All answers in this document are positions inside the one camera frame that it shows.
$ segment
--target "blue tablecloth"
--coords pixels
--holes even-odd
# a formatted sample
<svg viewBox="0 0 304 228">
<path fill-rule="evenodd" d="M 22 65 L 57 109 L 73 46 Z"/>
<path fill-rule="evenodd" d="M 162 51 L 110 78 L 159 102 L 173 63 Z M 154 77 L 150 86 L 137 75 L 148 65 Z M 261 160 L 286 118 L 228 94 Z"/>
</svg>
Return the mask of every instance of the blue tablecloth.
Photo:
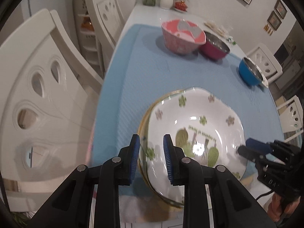
<svg viewBox="0 0 304 228">
<path fill-rule="evenodd" d="M 245 138 L 283 140 L 279 116 L 268 89 L 248 87 L 240 78 L 240 59 L 233 54 L 212 62 L 200 53 L 173 54 L 164 46 L 161 28 L 134 25 L 126 33 L 106 75 L 97 109 L 92 165 L 118 155 L 130 143 L 149 106 L 162 95 L 202 87 L 240 117 Z M 245 175 L 254 172 L 248 164 Z M 149 191 L 136 171 L 138 184 L 120 188 L 124 194 Z"/>
</svg>

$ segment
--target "blue metal bowl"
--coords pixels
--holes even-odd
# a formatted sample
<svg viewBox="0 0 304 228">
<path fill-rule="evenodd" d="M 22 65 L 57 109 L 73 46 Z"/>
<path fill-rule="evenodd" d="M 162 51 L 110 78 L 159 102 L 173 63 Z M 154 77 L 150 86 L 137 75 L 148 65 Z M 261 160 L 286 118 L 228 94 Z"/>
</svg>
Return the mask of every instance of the blue metal bowl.
<svg viewBox="0 0 304 228">
<path fill-rule="evenodd" d="M 249 86 L 257 86 L 263 81 L 263 76 L 257 69 L 256 64 L 247 57 L 241 60 L 239 73 L 243 81 Z"/>
</svg>

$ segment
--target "wire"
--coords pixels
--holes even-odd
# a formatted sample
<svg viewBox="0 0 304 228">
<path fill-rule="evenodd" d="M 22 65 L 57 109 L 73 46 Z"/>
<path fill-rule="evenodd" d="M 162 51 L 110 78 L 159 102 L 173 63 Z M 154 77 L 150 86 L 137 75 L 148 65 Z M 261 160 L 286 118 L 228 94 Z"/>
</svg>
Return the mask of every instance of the wire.
<svg viewBox="0 0 304 228">
<path fill-rule="evenodd" d="M 265 193 L 265 194 L 261 194 L 260 196 L 258 196 L 255 200 L 257 201 L 259 198 L 263 197 L 263 196 L 267 196 L 270 195 L 273 192 L 273 190 L 270 190 L 269 192 Z"/>
</svg>

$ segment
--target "human hand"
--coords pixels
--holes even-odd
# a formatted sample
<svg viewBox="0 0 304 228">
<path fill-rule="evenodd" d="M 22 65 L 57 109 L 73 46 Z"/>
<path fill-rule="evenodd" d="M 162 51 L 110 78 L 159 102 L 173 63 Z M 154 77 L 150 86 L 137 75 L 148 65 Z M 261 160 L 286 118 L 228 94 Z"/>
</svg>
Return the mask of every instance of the human hand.
<svg viewBox="0 0 304 228">
<path fill-rule="evenodd" d="M 282 207 L 280 202 L 281 199 L 282 199 L 281 196 L 279 196 L 277 193 L 274 193 L 274 195 L 272 196 L 272 201 L 268 206 L 267 214 L 274 222 L 278 222 L 282 214 Z M 300 198 L 295 202 L 289 203 L 286 206 L 284 213 L 291 215 L 295 211 L 299 203 L 300 203 Z"/>
</svg>

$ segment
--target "white wall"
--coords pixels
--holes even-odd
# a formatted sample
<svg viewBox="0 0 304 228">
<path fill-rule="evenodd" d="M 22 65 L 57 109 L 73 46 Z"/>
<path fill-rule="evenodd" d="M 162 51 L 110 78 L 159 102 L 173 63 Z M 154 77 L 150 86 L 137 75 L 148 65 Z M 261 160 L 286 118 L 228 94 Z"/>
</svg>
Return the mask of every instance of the white wall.
<svg viewBox="0 0 304 228">
<path fill-rule="evenodd" d="M 43 8 L 48 10 L 55 9 L 59 14 L 67 34 L 79 50 L 72 2 L 72 0 L 29 0 L 32 15 Z"/>
<path fill-rule="evenodd" d="M 27 0 L 22 0 L 5 22 L 0 31 L 0 45 L 10 34 L 15 31 L 26 19 L 29 18 Z"/>
<path fill-rule="evenodd" d="M 22 2 L 13 11 L 3 29 L 0 31 L 0 44 L 26 19 L 30 13 L 34 15 L 39 10 L 47 8 L 55 9 L 67 31 L 70 39 L 79 50 L 78 40 L 76 36 L 75 21 L 73 15 L 72 0 L 22 0 Z"/>
<path fill-rule="evenodd" d="M 248 5 L 243 0 L 186 0 L 188 13 L 214 20 L 227 28 L 232 27 L 230 34 L 245 53 L 260 42 L 275 53 L 288 36 L 296 21 L 289 10 L 272 36 L 263 29 L 276 1 L 252 0 Z"/>
</svg>

